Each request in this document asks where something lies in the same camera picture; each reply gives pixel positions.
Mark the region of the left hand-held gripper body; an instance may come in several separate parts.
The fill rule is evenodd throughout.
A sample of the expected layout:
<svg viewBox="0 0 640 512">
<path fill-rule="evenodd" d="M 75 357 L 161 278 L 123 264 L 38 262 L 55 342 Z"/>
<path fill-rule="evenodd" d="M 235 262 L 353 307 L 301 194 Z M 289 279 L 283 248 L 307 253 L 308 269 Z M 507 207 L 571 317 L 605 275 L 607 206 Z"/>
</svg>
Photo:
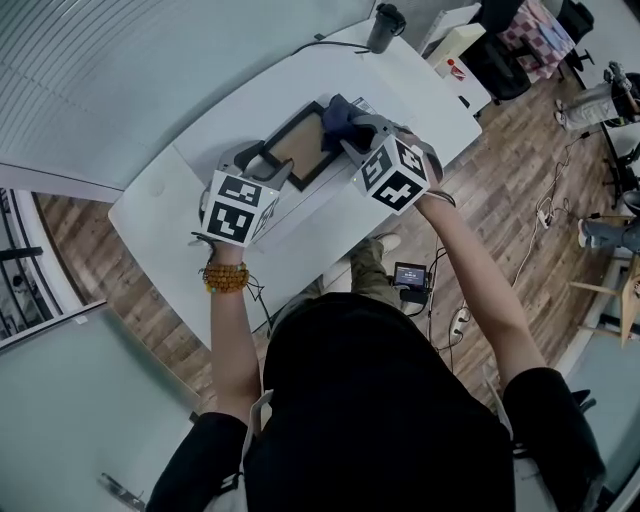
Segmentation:
<svg viewBox="0 0 640 512">
<path fill-rule="evenodd" d="M 202 233 L 218 241 L 247 247 L 272 217 L 279 192 L 215 170 L 206 197 Z"/>
</svg>

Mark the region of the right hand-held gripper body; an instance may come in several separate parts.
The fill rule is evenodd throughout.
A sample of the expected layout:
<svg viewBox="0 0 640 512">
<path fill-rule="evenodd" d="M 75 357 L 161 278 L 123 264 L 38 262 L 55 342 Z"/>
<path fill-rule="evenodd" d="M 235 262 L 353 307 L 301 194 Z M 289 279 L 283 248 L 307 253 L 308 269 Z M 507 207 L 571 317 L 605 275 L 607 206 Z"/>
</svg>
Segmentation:
<svg viewBox="0 0 640 512">
<path fill-rule="evenodd" d="M 366 198 L 399 215 L 443 177 L 435 149 L 407 129 L 379 138 L 352 183 Z"/>
</svg>

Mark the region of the dark blue cloth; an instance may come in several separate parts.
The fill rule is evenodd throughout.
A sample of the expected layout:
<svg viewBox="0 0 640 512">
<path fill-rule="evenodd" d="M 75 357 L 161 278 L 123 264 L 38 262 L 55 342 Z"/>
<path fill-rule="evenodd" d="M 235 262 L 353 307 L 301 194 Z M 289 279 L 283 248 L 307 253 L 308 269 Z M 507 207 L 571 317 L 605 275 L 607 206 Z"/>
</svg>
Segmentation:
<svg viewBox="0 0 640 512">
<path fill-rule="evenodd" d="M 341 148 L 340 142 L 346 141 L 359 151 L 368 151 L 372 135 L 366 134 L 365 129 L 354 124 L 355 119 L 366 115 L 366 111 L 349 103 L 342 95 L 334 95 L 321 116 L 321 150 L 338 151 Z"/>
</svg>

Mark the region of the person's right forearm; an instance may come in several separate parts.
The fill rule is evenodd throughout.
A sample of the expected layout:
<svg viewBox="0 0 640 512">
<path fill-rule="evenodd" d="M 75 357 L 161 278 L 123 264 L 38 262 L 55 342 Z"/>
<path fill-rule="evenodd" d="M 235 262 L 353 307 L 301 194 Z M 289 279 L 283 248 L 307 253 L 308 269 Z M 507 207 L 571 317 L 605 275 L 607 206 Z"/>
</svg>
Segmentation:
<svg viewBox="0 0 640 512">
<path fill-rule="evenodd" d="M 447 251 L 470 313 L 492 347 L 502 383 L 545 367 L 515 291 L 457 209 L 434 194 L 421 197 L 416 208 Z"/>
</svg>

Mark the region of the white table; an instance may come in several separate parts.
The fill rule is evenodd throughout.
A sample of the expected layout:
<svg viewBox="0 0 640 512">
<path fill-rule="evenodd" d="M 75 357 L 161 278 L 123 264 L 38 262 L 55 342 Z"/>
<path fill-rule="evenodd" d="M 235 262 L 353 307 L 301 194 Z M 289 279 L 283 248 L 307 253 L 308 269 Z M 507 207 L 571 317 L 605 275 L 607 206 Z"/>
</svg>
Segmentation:
<svg viewBox="0 0 640 512">
<path fill-rule="evenodd" d="M 312 49 L 353 48 L 371 30 L 361 22 L 334 33 L 328 45 Z M 407 127 L 436 151 L 442 163 L 454 160 L 481 132 L 473 115 L 443 79 L 403 39 L 395 38 L 382 54 L 361 54 L 386 75 L 408 103 L 413 123 Z M 200 228 L 199 199 L 212 171 L 201 179 L 170 143 L 129 185 L 111 208 L 109 218 L 120 238 L 159 293 L 203 343 L 210 340 L 210 297 L 200 271 L 209 250 L 195 245 Z M 249 302 L 252 328 L 267 313 L 279 310 L 299 291 L 372 232 L 388 211 L 365 198 L 352 177 L 339 193 L 272 250 L 252 244 L 245 251 L 251 274 L 262 286 L 260 302 Z"/>
</svg>

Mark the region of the person's olive trousers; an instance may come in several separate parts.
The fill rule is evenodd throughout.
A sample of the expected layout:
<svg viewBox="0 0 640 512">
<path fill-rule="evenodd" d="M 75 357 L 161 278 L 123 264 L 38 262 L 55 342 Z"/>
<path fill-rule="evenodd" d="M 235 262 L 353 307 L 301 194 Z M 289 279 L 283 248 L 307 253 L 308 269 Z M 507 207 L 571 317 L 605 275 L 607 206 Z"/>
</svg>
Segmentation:
<svg viewBox="0 0 640 512">
<path fill-rule="evenodd" d="M 363 239 L 350 252 L 351 292 L 383 302 L 399 310 L 402 301 L 399 291 L 387 277 L 382 264 L 382 246 L 375 237 Z M 291 313 L 311 300 L 322 296 L 324 292 L 323 276 L 320 275 L 304 290 L 293 297 L 276 315 L 272 330 Z"/>
</svg>

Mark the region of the small white desk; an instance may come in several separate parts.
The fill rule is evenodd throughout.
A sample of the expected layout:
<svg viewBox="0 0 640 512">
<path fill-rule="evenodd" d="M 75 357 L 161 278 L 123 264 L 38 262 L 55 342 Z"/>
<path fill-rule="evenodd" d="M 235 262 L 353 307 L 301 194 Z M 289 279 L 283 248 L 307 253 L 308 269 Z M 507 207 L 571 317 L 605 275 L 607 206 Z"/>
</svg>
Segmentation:
<svg viewBox="0 0 640 512">
<path fill-rule="evenodd" d="M 427 35 L 419 46 L 419 53 L 426 60 L 429 53 L 436 45 L 436 41 L 443 38 L 452 28 L 470 24 L 470 20 L 478 12 L 480 3 L 452 10 L 443 10 L 436 17 Z M 480 84 L 472 72 L 461 60 L 461 55 L 454 58 L 456 66 L 465 73 L 466 78 L 460 82 L 445 71 L 446 62 L 437 68 L 430 67 L 443 79 L 453 94 L 465 97 L 470 102 L 468 110 L 474 117 L 480 115 L 480 111 L 491 101 L 490 93 Z"/>
</svg>

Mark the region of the cream cardboard box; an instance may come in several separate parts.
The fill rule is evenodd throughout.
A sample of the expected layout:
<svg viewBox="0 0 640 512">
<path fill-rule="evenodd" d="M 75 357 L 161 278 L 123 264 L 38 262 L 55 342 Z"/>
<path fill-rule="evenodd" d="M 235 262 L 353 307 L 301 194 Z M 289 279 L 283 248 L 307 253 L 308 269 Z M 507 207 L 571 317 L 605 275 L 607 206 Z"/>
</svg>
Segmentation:
<svg viewBox="0 0 640 512">
<path fill-rule="evenodd" d="M 459 57 L 485 33 L 486 30 L 480 23 L 454 27 L 436 41 L 426 61 L 432 68 L 437 68 L 447 60 Z"/>
</svg>

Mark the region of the wide window blind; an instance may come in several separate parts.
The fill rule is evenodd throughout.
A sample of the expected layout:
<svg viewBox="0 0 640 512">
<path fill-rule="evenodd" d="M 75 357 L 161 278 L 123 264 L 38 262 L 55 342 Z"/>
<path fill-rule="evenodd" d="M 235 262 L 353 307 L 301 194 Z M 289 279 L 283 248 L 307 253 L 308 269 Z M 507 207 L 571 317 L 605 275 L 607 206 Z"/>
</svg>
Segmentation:
<svg viewBox="0 0 640 512">
<path fill-rule="evenodd" d="M 0 164 L 124 189 L 194 118 L 373 0 L 0 0 Z"/>
</svg>

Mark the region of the pink checkered cloth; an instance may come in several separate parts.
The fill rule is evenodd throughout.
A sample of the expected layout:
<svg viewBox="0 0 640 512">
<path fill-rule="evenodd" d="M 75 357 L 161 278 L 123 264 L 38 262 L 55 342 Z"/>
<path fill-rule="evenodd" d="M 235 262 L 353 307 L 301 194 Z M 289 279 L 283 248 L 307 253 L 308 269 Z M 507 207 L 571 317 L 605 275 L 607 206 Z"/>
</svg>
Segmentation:
<svg viewBox="0 0 640 512">
<path fill-rule="evenodd" d="M 539 0 L 523 0 L 498 38 L 516 57 L 531 83 L 549 79 L 576 43 Z"/>
</svg>

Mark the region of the black metal railing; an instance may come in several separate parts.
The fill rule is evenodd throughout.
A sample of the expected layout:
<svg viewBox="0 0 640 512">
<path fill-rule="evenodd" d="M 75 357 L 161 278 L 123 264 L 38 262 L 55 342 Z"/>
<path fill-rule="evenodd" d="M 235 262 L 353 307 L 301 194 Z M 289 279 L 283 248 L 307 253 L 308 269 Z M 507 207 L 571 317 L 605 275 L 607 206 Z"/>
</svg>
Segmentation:
<svg viewBox="0 0 640 512">
<path fill-rule="evenodd" d="M 42 255 L 27 239 L 15 192 L 0 187 L 0 340 L 61 312 L 41 271 Z"/>
</svg>

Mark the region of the person's black t-shirt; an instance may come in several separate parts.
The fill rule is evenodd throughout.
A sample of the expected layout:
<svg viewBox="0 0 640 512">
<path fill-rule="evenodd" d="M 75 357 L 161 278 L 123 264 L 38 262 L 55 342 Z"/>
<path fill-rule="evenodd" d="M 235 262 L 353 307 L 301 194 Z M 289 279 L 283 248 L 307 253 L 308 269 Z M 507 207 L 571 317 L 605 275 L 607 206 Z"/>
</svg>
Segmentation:
<svg viewBox="0 0 640 512">
<path fill-rule="evenodd" d="M 331 293 L 284 319 L 263 376 L 272 394 L 263 430 L 202 415 L 148 512 L 205 512 L 239 481 L 249 512 L 515 512 L 516 444 L 561 512 L 591 509 L 606 477 L 559 372 L 513 378 L 502 423 L 411 320 L 359 295 Z"/>
</svg>

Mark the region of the frosted glass door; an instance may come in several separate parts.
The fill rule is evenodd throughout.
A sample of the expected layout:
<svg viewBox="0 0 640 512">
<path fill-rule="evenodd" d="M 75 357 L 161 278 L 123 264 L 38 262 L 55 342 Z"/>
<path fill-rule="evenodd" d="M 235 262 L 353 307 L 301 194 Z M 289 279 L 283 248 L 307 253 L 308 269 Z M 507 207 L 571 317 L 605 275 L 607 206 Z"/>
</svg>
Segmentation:
<svg viewBox="0 0 640 512">
<path fill-rule="evenodd" d="M 198 396 L 105 303 L 0 341 L 0 512 L 133 512 L 191 428 Z"/>
</svg>

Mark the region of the wooden stand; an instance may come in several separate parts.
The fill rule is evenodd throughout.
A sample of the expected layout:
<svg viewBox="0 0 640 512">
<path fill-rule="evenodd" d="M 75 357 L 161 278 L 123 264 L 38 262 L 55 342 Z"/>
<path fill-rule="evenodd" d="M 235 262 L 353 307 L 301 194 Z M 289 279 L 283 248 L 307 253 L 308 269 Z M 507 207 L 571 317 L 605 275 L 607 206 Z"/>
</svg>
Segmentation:
<svg viewBox="0 0 640 512">
<path fill-rule="evenodd" d="M 569 285 L 599 294 L 610 295 L 619 299 L 620 319 L 618 333 L 607 329 L 592 328 L 586 325 L 580 325 L 579 328 L 592 333 L 618 337 L 621 342 L 621 347 L 624 348 L 631 338 L 632 326 L 637 315 L 640 313 L 640 255 L 634 254 L 631 258 L 618 257 L 618 260 L 625 262 L 627 269 L 626 281 L 621 288 L 614 290 L 604 286 L 575 281 L 570 281 Z"/>
</svg>

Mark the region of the black recorder with small screen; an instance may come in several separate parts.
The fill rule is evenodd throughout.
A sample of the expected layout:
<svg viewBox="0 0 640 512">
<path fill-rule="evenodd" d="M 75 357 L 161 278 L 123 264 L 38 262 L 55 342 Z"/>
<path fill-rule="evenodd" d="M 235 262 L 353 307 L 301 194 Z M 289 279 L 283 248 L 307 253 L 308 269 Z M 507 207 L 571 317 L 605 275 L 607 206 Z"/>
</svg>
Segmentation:
<svg viewBox="0 0 640 512">
<path fill-rule="evenodd" d="M 425 265 L 396 262 L 393 286 L 403 302 L 426 305 L 431 293 L 432 274 Z"/>
</svg>

